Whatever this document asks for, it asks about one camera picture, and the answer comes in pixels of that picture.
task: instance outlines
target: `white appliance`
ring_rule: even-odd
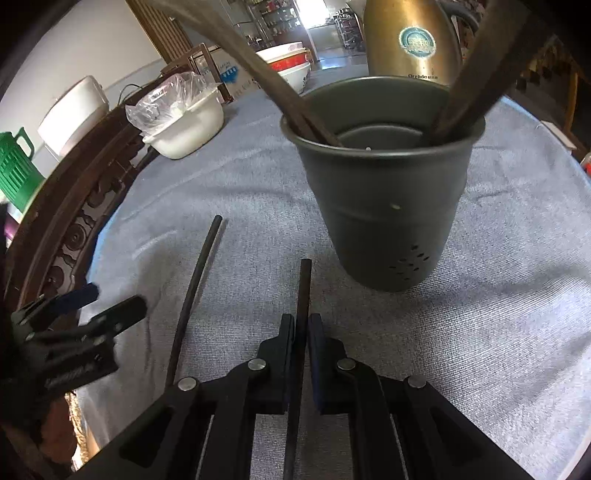
[[[68,89],[39,125],[39,136],[64,157],[109,112],[109,101],[92,75]]]

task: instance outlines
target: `cardboard box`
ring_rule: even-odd
[[[251,75],[224,50],[218,46],[213,46],[209,47],[209,51],[217,65],[222,81],[228,87],[230,95],[235,99],[259,89],[257,82],[254,81]],[[199,72],[212,82],[213,76],[203,56],[196,57],[195,61],[199,67]]]

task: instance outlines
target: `tablecloth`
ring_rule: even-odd
[[[314,72],[309,87],[363,74],[365,66]],[[299,262],[309,257],[310,311],[350,356],[391,378],[424,374],[536,480],[571,468],[591,424],[591,200],[560,142],[499,102],[437,268],[411,290],[383,293],[340,266],[265,93],[240,98],[225,115],[195,153],[154,160],[100,236],[89,273],[100,299],[82,322],[134,294],[148,300],[148,316],[117,337],[119,370],[79,391],[98,444],[163,392],[189,279],[220,214],[178,378],[220,377],[253,357],[281,314],[295,313]],[[281,478],[285,427],[284,417],[257,420],[252,478]],[[296,474],[352,478],[346,419],[316,413],[307,373]]]

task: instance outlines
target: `dark green cup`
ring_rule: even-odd
[[[347,148],[305,140],[281,119],[339,261],[367,287],[406,290],[441,257],[485,127],[481,118],[451,143],[414,148],[447,96],[445,87],[406,77],[361,77],[306,94]]]

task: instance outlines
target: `black clamp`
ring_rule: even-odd
[[[392,380],[347,357],[309,318],[314,402],[349,415],[355,480],[532,480],[423,377]]]
[[[76,472],[76,480],[189,479],[198,466],[200,479],[249,478],[256,415],[287,409],[293,336],[294,318],[285,314],[278,335],[225,377],[182,378]]]
[[[49,329],[60,315],[88,305],[98,294],[91,283],[50,299],[41,296],[11,315],[9,361],[0,377],[0,419],[30,429],[52,400],[117,370],[113,339],[145,317],[142,297],[124,300],[86,325]]]

